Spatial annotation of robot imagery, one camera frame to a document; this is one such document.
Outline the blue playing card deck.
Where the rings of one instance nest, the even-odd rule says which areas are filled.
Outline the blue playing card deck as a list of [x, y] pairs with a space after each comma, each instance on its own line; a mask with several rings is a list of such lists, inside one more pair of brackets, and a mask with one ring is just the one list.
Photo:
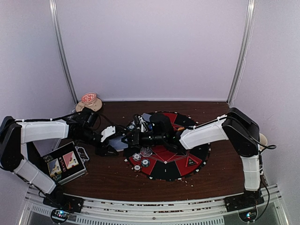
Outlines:
[[109, 144], [117, 151], [117, 152], [120, 152], [120, 151], [123, 151], [124, 149], [126, 149], [128, 147], [128, 145], [126, 143], [123, 143], [122, 142], [122, 137], [119, 136], [119, 137], [116, 137], [116, 138], [113, 138], [113, 139], [110, 139], [109, 140]]

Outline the black triangle all-in marker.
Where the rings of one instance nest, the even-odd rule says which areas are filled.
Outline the black triangle all-in marker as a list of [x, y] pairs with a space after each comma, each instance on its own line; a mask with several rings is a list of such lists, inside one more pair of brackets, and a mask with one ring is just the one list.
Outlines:
[[191, 157], [187, 157], [186, 161], [186, 167], [197, 165], [198, 162], [196, 160], [193, 160]]

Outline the dealt card sector five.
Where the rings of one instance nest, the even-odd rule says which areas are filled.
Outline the dealt card sector five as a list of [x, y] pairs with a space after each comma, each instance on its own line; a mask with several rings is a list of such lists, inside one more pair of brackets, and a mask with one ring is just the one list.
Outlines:
[[148, 114], [148, 113], [143, 113], [143, 114], [142, 114], [142, 118], [143, 118], [145, 121], [147, 121], [147, 122], [150, 121], [150, 117], [151, 117], [151, 114]]

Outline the brown hundred chip sector two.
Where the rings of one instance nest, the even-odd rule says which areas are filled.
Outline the brown hundred chip sector two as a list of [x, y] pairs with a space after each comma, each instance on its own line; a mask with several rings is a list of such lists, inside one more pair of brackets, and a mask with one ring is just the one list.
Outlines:
[[140, 166], [140, 165], [135, 165], [135, 166], [133, 167], [133, 170], [134, 170], [135, 172], [139, 172], [139, 171], [141, 170], [141, 166]]

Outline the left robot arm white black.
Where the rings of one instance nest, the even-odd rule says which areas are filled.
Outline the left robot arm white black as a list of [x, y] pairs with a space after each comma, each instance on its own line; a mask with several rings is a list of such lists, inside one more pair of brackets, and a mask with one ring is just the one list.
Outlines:
[[61, 185], [46, 171], [47, 162], [35, 144], [52, 139], [71, 139], [92, 145], [105, 154], [111, 149], [109, 137], [126, 131], [126, 128], [112, 122], [97, 133], [92, 128], [99, 117], [89, 108], [52, 119], [17, 120], [6, 116], [0, 125], [1, 169], [35, 186], [57, 208], [65, 207], [67, 197]]

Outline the clear acrylic dealer button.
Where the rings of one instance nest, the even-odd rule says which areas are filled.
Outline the clear acrylic dealer button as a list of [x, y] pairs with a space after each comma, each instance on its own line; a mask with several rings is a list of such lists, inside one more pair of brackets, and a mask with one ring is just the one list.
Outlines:
[[140, 154], [143, 157], [150, 157], [153, 154], [153, 151], [149, 147], [147, 147], [147, 148], [146, 147], [142, 147], [141, 150], [140, 150]]

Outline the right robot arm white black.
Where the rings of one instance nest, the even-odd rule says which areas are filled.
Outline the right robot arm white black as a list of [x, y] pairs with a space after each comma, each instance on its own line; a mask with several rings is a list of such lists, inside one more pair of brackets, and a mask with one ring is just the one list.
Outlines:
[[262, 152], [275, 145], [264, 144], [258, 124], [237, 108], [204, 124], [178, 112], [136, 114], [121, 140], [132, 168], [154, 180], [174, 181], [198, 173], [213, 147], [221, 154], [236, 153], [244, 188], [238, 196], [225, 199], [226, 208], [233, 211], [264, 202]]

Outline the green fifty chips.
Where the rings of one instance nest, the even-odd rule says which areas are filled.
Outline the green fifty chips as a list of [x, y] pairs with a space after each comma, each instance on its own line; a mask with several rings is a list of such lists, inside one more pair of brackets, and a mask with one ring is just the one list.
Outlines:
[[135, 128], [134, 125], [129, 125], [129, 126], [128, 126], [128, 129], [129, 129], [129, 130], [133, 130], [134, 128]]
[[142, 161], [141, 161], [141, 165], [143, 167], [148, 167], [150, 165], [150, 160], [147, 159], [147, 158], [144, 158]]

